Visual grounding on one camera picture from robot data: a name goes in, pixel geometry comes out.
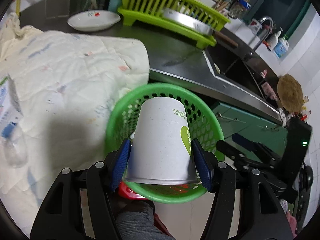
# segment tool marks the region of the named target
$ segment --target metal screw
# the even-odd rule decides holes
[[[224,162],[218,162],[218,167],[224,169],[226,167],[226,163]]]
[[[260,174],[260,171],[258,169],[252,169],[252,173],[254,175],[259,175]]]
[[[62,174],[68,174],[70,172],[70,169],[69,168],[64,168],[62,171],[61,171],[61,173]]]
[[[102,168],[104,166],[104,162],[98,162],[95,166],[96,168]]]

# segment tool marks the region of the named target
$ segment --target white quilted fabric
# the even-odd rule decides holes
[[[148,82],[148,55],[133,39],[20,29],[14,14],[0,31],[0,49],[0,77],[14,80],[24,115],[13,135],[18,154],[0,151],[0,198],[28,236],[61,169],[103,159],[110,112]]]

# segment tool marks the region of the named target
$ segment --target green plastic basket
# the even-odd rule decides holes
[[[179,100],[186,109],[191,139],[198,138],[206,151],[214,152],[219,161],[224,155],[215,150],[218,140],[224,140],[217,118],[210,108],[192,92],[167,83],[143,85],[121,98],[110,115],[106,131],[106,153],[117,150],[122,141],[135,131],[142,103],[149,98],[171,97]],[[161,203],[177,204],[194,200],[207,190],[198,184],[150,185],[125,182],[140,195]]]
[[[196,40],[196,46],[199,49],[204,49],[208,45],[216,45],[217,41],[212,35],[202,35],[188,27],[162,18],[165,8],[197,18],[217,31],[230,22],[227,17],[215,9],[196,0],[122,0],[122,7],[118,8],[118,12],[124,16],[124,25],[131,26],[135,20],[139,20]]]

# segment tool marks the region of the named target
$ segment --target stainless steel countertop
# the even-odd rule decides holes
[[[68,26],[67,18],[43,19],[30,23],[21,17],[20,21],[22,26],[33,25],[43,31],[81,33]],[[282,123],[279,115],[265,103],[216,79],[209,70],[203,52],[197,49],[195,41],[189,38],[141,22],[135,22],[131,27],[123,26],[122,22],[119,22],[110,29],[87,34],[140,40],[148,52],[151,79],[179,85],[278,124]]]

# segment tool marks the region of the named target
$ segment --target white caulk strip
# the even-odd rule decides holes
[[[230,86],[233,86],[233,87],[236,87],[236,88],[240,89],[241,91],[247,93],[248,95],[252,96],[253,98],[255,98],[255,99],[259,100],[260,102],[262,102],[263,104],[265,104],[267,107],[269,107],[269,108],[270,108],[272,111],[274,111],[275,113],[279,114],[279,112],[278,112],[277,110],[275,110],[274,108],[272,108],[271,106],[269,106],[268,104],[266,104],[265,102],[263,102],[260,98],[257,98],[257,97],[254,96],[253,94],[251,94],[251,93],[249,93],[248,91],[242,89],[241,87],[236,86],[235,84],[231,83],[230,81],[225,80],[225,79],[223,79],[223,78],[221,78],[221,77],[219,77],[219,76],[216,76],[216,75],[214,74],[214,71],[213,71],[213,69],[212,69],[211,63],[210,63],[210,61],[209,61],[206,53],[204,52],[204,50],[202,51],[202,53],[203,53],[203,55],[204,55],[204,57],[205,57],[205,60],[206,60],[206,62],[207,62],[207,65],[208,65],[208,67],[209,67],[210,72],[212,73],[212,75],[213,75],[216,79],[219,79],[219,80],[221,80],[221,81],[229,84]]]

